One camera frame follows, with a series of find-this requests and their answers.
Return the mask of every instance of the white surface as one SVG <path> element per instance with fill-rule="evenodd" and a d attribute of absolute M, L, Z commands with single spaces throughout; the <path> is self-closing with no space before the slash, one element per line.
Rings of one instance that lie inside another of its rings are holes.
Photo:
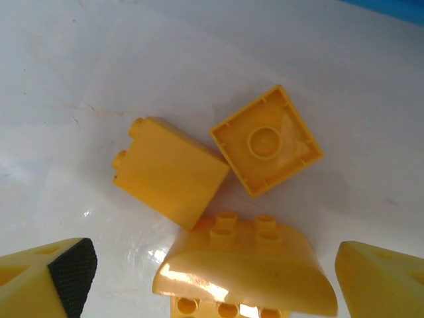
<path fill-rule="evenodd" d="M 83 317 L 169 317 L 151 282 L 178 228 L 111 161 L 137 117 L 213 146 L 209 127 L 281 83 L 325 159 L 255 200 L 230 176 L 208 213 L 299 228 L 348 317 L 341 241 L 424 256 L 424 29 L 332 0 L 174 2 L 1 2 L 0 254 L 90 237 Z"/>

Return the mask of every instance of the black rubber pad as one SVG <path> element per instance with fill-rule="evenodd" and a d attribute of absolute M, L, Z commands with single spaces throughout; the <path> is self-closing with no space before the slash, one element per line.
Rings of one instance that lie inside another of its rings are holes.
<path fill-rule="evenodd" d="M 89 238 L 83 238 L 48 265 L 56 291 L 69 318 L 79 318 L 97 268 Z"/>

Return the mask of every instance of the yellow lego duplo brick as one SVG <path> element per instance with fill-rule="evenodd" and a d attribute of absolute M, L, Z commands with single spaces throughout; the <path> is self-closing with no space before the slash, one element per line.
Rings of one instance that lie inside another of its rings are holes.
<path fill-rule="evenodd" d="M 113 183 L 190 230 L 225 179 L 220 154 L 157 117 L 137 119 L 128 151 L 113 161 Z"/>
<path fill-rule="evenodd" d="M 237 308 L 234 317 L 255 310 L 258 315 L 251 317 L 337 314 L 335 293 L 307 239 L 267 215 L 243 221 L 226 211 L 201 218 L 192 231 L 178 235 L 153 292 L 173 297 L 172 318 L 185 317 L 179 299 L 191 308 L 195 302 L 189 314 L 194 318 L 232 317 L 219 314 L 223 304 Z"/>
<path fill-rule="evenodd" d="M 89 238 L 0 257 L 0 317 L 80 317 L 96 267 Z"/>
<path fill-rule="evenodd" d="M 212 128 L 211 136 L 253 197 L 324 155 L 281 85 Z"/>
<path fill-rule="evenodd" d="M 350 241 L 335 267 L 352 318 L 424 317 L 424 259 Z"/>

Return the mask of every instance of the plastic toy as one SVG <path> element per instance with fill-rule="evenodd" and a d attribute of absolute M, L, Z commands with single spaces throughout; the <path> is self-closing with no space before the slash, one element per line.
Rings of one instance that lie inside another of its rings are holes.
<path fill-rule="evenodd" d="M 256 310 L 261 318 L 288 311 L 337 314 L 333 288 L 306 238 L 267 215 L 239 221 L 227 211 L 182 231 L 155 275 L 153 292 L 173 297 L 172 318 L 188 312 L 237 316 L 220 309 L 240 317 Z"/>
<path fill-rule="evenodd" d="M 423 0 L 342 0 L 393 17 L 424 25 Z"/>
<path fill-rule="evenodd" d="M 424 259 L 342 242 L 336 274 L 352 318 L 424 317 Z"/>
<path fill-rule="evenodd" d="M 323 157 L 280 85 L 212 128 L 211 136 L 253 197 Z"/>
<path fill-rule="evenodd" d="M 89 238 L 0 257 L 0 317 L 80 317 L 96 267 Z"/>
<path fill-rule="evenodd" d="M 206 146 L 157 117 L 137 119 L 133 142 L 113 161 L 113 183 L 190 230 L 230 167 Z"/>

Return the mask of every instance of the blue edge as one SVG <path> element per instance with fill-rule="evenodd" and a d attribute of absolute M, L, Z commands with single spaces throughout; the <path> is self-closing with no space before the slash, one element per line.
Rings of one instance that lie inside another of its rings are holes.
<path fill-rule="evenodd" d="M 424 25 L 424 0 L 341 0 L 353 5 Z"/>

